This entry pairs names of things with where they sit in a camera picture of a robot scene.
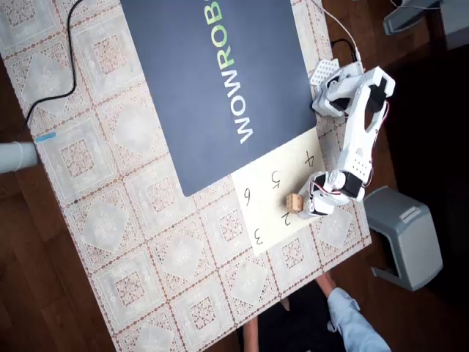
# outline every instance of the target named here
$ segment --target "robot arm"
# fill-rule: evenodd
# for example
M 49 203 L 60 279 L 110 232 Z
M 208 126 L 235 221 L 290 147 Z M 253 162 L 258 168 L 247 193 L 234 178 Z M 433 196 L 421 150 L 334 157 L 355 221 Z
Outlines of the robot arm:
M 325 72 L 319 64 L 311 80 L 318 70 Z M 337 205 L 363 199 L 372 173 L 372 149 L 387 116 L 386 98 L 393 94 L 395 82 L 381 68 L 363 73 L 361 63 L 355 62 L 336 70 L 318 85 L 320 92 L 313 109 L 323 116 L 342 117 L 347 113 L 348 118 L 337 167 L 312 174 L 299 195 L 287 198 L 288 210 L 299 213 L 301 218 L 326 216 Z M 366 110 L 373 113 L 373 118 L 365 129 Z

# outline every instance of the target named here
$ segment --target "chair leg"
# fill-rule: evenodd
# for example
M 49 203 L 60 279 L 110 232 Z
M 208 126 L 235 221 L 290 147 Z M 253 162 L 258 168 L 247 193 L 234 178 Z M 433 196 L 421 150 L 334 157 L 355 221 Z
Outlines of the chair leg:
M 387 271 L 384 271 L 375 267 L 372 267 L 372 273 L 376 277 L 380 277 L 381 279 L 384 279 L 395 285 L 405 288 L 406 290 L 410 290 L 410 288 L 396 275 L 393 275 L 391 273 L 388 273 Z

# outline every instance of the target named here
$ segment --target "handwritten number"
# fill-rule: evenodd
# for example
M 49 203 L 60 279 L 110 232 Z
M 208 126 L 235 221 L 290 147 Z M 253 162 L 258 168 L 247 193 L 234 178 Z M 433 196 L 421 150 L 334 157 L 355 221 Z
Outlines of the handwritten number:
M 290 224 L 292 223 L 291 221 L 287 222 L 287 219 L 288 219 L 288 215 L 290 215 L 290 213 L 286 213 L 285 215 L 283 215 L 281 218 L 285 218 L 285 224 L 287 226 L 290 226 Z
M 308 150 L 306 151 L 306 161 L 305 161 L 305 164 L 308 164 L 309 167 L 313 167 L 313 164 L 314 164 L 314 155 L 313 156 L 309 156 L 308 154 Z
M 272 180 L 272 182 L 274 182 L 276 184 L 274 187 L 272 187 L 272 189 L 280 188 L 280 180 L 274 180 L 273 179 L 273 176 L 276 174 L 276 172 L 278 172 L 278 171 L 272 172 L 272 177 L 270 178 Z
M 259 240 L 261 239 L 261 237 L 256 235 L 256 234 L 257 234 L 257 231 L 259 231 L 259 229 L 256 229 L 256 231 L 254 231 L 254 238 L 256 238 L 256 243 L 257 243 L 257 244 L 263 244 L 264 241 L 259 242 Z
M 249 201 L 251 200 L 251 190 L 249 188 L 244 191 L 244 197 L 248 200 L 248 202 L 246 203 L 247 207 L 249 205 Z

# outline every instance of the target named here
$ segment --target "gray stool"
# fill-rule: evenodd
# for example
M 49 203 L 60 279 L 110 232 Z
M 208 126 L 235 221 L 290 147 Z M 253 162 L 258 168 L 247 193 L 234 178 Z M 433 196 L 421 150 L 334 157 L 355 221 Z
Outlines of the gray stool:
M 378 268 L 373 274 L 411 291 L 430 282 L 443 261 L 429 208 L 387 186 L 363 203 L 370 229 L 388 239 L 397 269 L 397 276 Z

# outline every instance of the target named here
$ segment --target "lace tablecloth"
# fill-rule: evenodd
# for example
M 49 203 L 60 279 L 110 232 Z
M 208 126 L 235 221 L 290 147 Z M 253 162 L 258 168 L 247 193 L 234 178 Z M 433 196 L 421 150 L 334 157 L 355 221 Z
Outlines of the lace tablecloth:
M 72 84 L 74 1 L 0 2 L 1 56 L 25 113 Z M 292 6 L 311 72 L 332 56 L 325 18 Z M 317 237 L 320 219 L 253 256 L 230 177 L 182 195 L 119 2 L 85 0 L 72 24 L 77 90 L 37 107 L 30 128 L 56 133 L 37 149 L 117 350 L 202 350 L 371 243 L 350 203 L 339 248 Z M 318 121 L 332 168 L 344 121 Z

